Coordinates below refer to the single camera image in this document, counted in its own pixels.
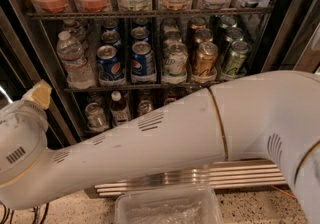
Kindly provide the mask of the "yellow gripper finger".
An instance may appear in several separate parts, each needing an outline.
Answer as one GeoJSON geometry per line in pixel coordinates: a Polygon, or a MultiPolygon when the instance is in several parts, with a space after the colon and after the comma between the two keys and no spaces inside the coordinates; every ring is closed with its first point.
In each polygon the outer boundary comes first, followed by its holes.
{"type": "Polygon", "coordinates": [[[44,110],[50,106],[52,87],[45,81],[37,82],[22,98],[39,104],[44,110]]]}

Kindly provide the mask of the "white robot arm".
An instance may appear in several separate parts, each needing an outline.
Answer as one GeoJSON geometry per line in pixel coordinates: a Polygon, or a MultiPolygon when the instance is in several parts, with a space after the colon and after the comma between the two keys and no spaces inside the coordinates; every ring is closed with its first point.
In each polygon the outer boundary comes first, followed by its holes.
{"type": "Polygon", "coordinates": [[[1,110],[0,201],[32,208],[94,185],[223,160],[265,158],[320,224],[320,78],[273,71],[204,88],[81,143],[51,150],[44,108],[1,110]]]}

